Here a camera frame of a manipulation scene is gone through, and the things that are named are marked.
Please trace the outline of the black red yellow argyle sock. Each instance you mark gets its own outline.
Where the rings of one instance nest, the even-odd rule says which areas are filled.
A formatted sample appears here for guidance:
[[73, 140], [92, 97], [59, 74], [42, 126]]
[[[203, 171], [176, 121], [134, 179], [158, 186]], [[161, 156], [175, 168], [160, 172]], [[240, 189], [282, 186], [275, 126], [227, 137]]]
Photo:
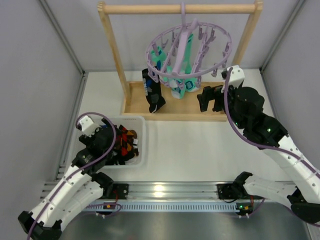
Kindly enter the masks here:
[[121, 153], [122, 156], [128, 152], [135, 152], [135, 157], [139, 156], [138, 139], [129, 139], [127, 137], [127, 129], [122, 124], [116, 128], [116, 142], [113, 151]]

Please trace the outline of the lilac round clip hanger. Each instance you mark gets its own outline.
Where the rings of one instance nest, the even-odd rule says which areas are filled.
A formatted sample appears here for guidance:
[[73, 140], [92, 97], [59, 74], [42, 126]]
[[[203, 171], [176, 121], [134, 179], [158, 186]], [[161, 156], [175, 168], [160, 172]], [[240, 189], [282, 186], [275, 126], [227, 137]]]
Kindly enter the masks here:
[[[180, 8], [181, 24], [155, 37], [145, 51], [145, 59], [148, 75], [156, 83], [161, 83], [158, 75], [167, 77], [169, 87], [166, 87], [182, 96], [185, 92], [192, 93], [199, 90], [203, 75], [212, 72], [212, 75], [216, 76], [218, 68], [226, 66], [232, 52], [232, 38], [229, 32], [214, 23], [200, 22], [196, 18], [192, 22], [186, 22], [185, 4], [181, 3]], [[210, 44], [217, 38], [216, 30], [226, 37], [222, 60], [202, 70], [202, 62], [209, 52]], [[156, 69], [151, 58], [152, 50], [158, 55], [158, 47], [166, 53], [161, 70]]]

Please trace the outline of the black sock grey blue pattern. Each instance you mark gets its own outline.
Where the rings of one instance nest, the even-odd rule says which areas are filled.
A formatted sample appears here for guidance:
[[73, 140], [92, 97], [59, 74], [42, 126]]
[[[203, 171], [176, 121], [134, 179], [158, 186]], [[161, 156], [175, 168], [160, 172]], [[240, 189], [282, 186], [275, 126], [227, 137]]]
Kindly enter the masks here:
[[155, 82], [149, 76], [147, 68], [142, 71], [142, 82], [146, 100], [149, 104], [149, 112], [155, 113], [166, 104], [165, 98], [162, 96], [161, 83]]

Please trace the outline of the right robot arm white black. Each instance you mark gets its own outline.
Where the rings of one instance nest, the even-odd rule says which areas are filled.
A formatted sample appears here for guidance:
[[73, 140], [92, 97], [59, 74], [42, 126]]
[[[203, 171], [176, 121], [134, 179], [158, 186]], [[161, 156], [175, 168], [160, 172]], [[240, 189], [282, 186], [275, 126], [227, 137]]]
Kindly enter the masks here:
[[263, 112], [265, 99], [252, 87], [204, 87], [197, 95], [201, 112], [214, 101], [213, 111], [224, 111], [231, 127], [245, 142], [257, 147], [291, 178], [292, 184], [266, 180], [250, 172], [236, 177], [231, 189], [236, 199], [259, 196], [291, 209], [309, 224], [320, 222], [320, 172], [298, 150], [288, 131], [274, 117]]

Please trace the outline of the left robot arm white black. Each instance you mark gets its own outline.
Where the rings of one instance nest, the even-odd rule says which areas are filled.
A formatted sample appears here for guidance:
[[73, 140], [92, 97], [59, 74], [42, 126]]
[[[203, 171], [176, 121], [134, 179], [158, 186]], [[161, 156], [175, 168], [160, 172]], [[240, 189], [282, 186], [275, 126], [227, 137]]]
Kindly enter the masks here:
[[109, 195], [114, 181], [100, 170], [113, 158], [117, 139], [114, 125], [95, 125], [91, 133], [79, 140], [79, 151], [62, 179], [30, 211], [18, 216], [29, 240], [58, 240], [69, 223], [92, 202]]

